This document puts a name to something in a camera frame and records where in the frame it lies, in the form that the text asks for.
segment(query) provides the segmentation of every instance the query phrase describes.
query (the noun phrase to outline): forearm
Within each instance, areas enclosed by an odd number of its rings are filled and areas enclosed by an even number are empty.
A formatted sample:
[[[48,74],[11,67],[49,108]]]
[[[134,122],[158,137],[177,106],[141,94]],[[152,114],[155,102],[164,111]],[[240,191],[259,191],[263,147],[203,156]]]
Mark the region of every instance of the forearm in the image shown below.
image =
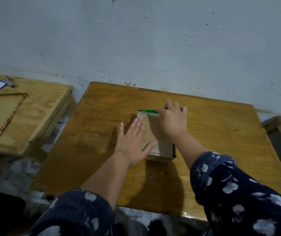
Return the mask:
[[[188,133],[179,134],[178,136],[171,138],[171,141],[181,153],[189,169],[191,169],[191,166],[198,157],[209,151]]]
[[[114,209],[128,167],[129,163],[124,157],[113,154],[80,188],[99,194]]]

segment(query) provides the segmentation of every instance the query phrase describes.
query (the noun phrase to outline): green utility knife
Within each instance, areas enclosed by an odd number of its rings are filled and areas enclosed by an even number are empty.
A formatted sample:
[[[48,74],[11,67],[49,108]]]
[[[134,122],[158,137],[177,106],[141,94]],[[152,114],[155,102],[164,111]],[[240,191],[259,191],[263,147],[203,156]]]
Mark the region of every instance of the green utility knife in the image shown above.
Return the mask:
[[[158,113],[157,111],[154,111],[152,109],[146,109],[146,110],[141,110],[141,111],[145,111],[147,113]]]

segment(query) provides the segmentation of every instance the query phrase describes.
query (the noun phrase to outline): white wall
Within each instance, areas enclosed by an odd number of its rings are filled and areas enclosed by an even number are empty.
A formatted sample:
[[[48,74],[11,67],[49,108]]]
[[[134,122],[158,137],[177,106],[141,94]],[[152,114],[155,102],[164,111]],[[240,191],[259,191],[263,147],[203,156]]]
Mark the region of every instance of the white wall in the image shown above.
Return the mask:
[[[0,73],[281,114],[281,0],[0,0]]]

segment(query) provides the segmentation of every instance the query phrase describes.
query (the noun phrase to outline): left hand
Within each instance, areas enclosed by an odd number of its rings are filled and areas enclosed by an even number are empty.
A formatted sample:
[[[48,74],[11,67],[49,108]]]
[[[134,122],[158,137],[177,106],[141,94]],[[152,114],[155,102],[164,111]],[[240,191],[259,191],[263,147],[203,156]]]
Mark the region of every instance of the left hand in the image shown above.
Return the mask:
[[[115,155],[120,155],[126,159],[129,166],[134,166],[151,152],[154,143],[148,143],[144,149],[141,147],[141,140],[145,128],[145,122],[141,118],[135,119],[124,135],[124,124],[121,123],[119,136],[114,150]]]

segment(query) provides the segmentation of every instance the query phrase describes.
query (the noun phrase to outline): right hand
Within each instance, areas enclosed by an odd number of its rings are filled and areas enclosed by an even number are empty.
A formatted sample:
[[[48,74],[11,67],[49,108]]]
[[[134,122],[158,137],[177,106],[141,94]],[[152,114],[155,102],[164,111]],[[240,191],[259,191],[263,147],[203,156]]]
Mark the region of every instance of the right hand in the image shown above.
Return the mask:
[[[187,107],[167,101],[164,108],[154,108],[161,117],[161,128],[171,140],[186,133]]]

